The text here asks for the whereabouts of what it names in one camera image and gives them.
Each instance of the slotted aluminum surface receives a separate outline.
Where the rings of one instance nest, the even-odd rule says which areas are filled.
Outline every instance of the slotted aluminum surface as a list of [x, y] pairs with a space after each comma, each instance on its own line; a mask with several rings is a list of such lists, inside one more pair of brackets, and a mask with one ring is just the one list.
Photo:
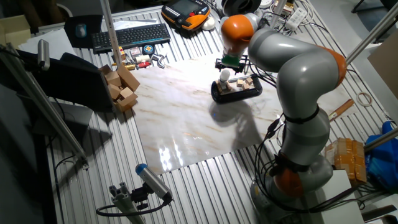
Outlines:
[[[165, 22], [160, 9], [161, 7], [152, 7], [123, 12], [114, 14], [113, 18], [115, 21], [156, 18], [158, 22]], [[318, 14], [313, 22], [325, 27]], [[43, 27], [38, 35], [62, 27], [62, 24]], [[211, 32], [198, 31], [189, 39], [181, 37], [170, 28], [169, 32], [171, 42], [155, 46], [156, 52], [162, 48], [170, 50], [167, 63], [213, 54], [222, 49], [216, 29]], [[304, 26], [296, 31], [301, 32], [308, 32], [318, 45], [341, 54], [349, 53], [342, 52], [337, 43], [317, 27]], [[113, 62], [111, 53], [94, 55], [91, 49], [75, 49], [75, 52], [97, 67]], [[374, 96], [367, 84], [355, 73], [347, 73], [343, 86], [354, 100], [356, 94], [362, 91]], [[379, 101], [374, 97], [373, 100], [372, 106], [366, 108], [355, 104], [358, 113], [332, 122], [328, 144], [338, 137], [365, 142], [369, 135], [379, 134], [379, 127], [386, 117]], [[72, 154], [61, 140], [54, 140], [47, 152], [58, 223], [129, 223], [127, 218], [97, 216], [95, 210], [112, 204], [108, 190], [110, 185], [125, 182], [130, 190], [142, 186], [142, 180], [135, 174], [136, 165], [146, 163], [138, 131], [131, 110], [123, 114], [94, 113], [83, 141], [90, 166], [88, 170], [83, 170], [80, 163], [73, 158], [61, 164], [54, 172], [54, 166]], [[267, 146], [269, 154], [263, 155], [264, 162], [280, 149], [275, 141], [267, 142]], [[160, 178], [172, 190], [175, 201], [158, 212], [144, 215], [146, 222], [259, 223], [249, 194], [254, 178], [254, 153], [255, 148], [251, 146], [162, 174]], [[150, 208], [155, 208], [161, 201], [155, 195], [150, 195], [148, 203]]]

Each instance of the keyboard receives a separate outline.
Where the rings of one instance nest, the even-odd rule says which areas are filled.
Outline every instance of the keyboard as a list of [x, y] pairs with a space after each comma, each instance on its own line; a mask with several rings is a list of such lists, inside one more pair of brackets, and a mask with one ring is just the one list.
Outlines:
[[[124, 49], [141, 47], [147, 44], [163, 44], [170, 42], [170, 34], [166, 24], [154, 24], [116, 31], [118, 44]], [[108, 32], [91, 35], [94, 54], [112, 51], [111, 39]]]

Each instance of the white cylinder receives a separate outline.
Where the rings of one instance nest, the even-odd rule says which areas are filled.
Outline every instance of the white cylinder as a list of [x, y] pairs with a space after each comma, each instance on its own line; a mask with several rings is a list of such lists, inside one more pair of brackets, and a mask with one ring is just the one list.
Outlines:
[[231, 73], [228, 70], [223, 70], [220, 75], [221, 82], [227, 82]]
[[150, 60], [149, 55], [141, 55], [136, 57], [137, 63], [141, 63], [141, 62], [148, 62]]

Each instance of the cardboard box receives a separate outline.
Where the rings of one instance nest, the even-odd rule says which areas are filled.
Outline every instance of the cardboard box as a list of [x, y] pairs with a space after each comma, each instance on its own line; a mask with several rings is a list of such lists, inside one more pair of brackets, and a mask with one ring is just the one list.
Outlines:
[[[137, 103], [138, 96], [134, 93], [134, 91], [138, 88], [139, 82], [125, 66], [120, 67], [116, 72], [112, 71], [108, 65], [105, 65], [98, 70], [102, 71], [105, 79], [107, 79], [108, 88], [112, 96], [113, 103], [120, 112], [125, 112]], [[109, 80], [115, 79], [119, 79], [121, 82], [120, 86], [109, 83]]]
[[387, 40], [378, 46], [368, 57], [374, 69], [378, 72], [396, 98], [398, 98], [397, 58], [398, 30], [390, 35]]
[[345, 170], [351, 185], [366, 183], [363, 143], [339, 138], [325, 149], [326, 159], [336, 169]]
[[11, 43], [15, 49], [30, 38], [30, 26], [25, 16], [0, 19], [0, 44]]
[[108, 90], [113, 100], [116, 100], [120, 96], [121, 90], [116, 85], [108, 84]]
[[125, 66], [118, 68], [117, 72], [124, 86], [130, 87], [133, 91], [137, 90], [140, 83]]
[[109, 72], [105, 75], [105, 80], [108, 84], [121, 86], [121, 80], [117, 72]]

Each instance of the marble board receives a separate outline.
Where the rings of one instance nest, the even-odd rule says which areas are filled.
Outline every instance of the marble board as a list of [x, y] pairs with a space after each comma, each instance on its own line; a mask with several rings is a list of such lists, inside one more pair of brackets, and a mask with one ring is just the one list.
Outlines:
[[[276, 89], [264, 82], [260, 96], [216, 104], [210, 86], [220, 77], [215, 68], [220, 56], [133, 71], [141, 83], [132, 108], [134, 119], [146, 161], [156, 174], [259, 144], [268, 125], [282, 114]], [[318, 104], [330, 114], [348, 99], [338, 87]], [[342, 116], [355, 112], [352, 107]]]

